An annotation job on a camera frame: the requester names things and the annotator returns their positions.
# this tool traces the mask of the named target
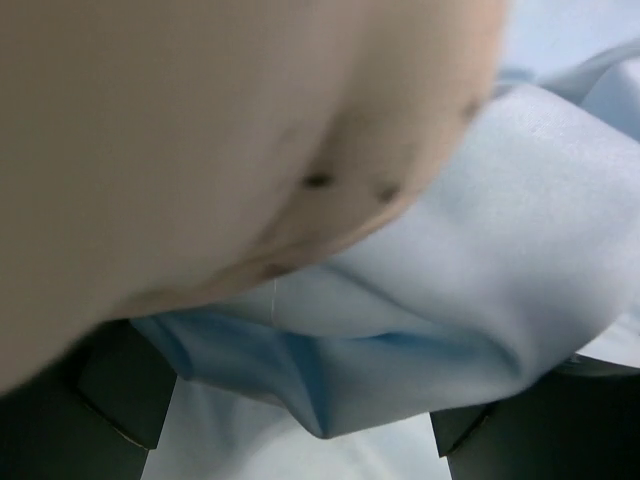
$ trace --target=light blue cloth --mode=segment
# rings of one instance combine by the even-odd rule
[[[516,2],[510,86],[403,217],[323,265],[136,327],[183,377],[275,400],[331,437],[514,394],[630,315],[640,44],[575,63],[640,35],[640,2],[541,3]],[[560,4],[595,50],[542,65],[524,20]]]

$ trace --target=white surface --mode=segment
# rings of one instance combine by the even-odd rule
[[[449,480],[428,414],[333,440],[285,410],[178,380],[142,480]]]

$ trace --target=blue sheet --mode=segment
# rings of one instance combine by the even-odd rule
[[[496,98],[404,216],[322,265],[134,324],[184,378],[332,437],[512,395],[636,322],[639,18],[633,0],[516,2]]]

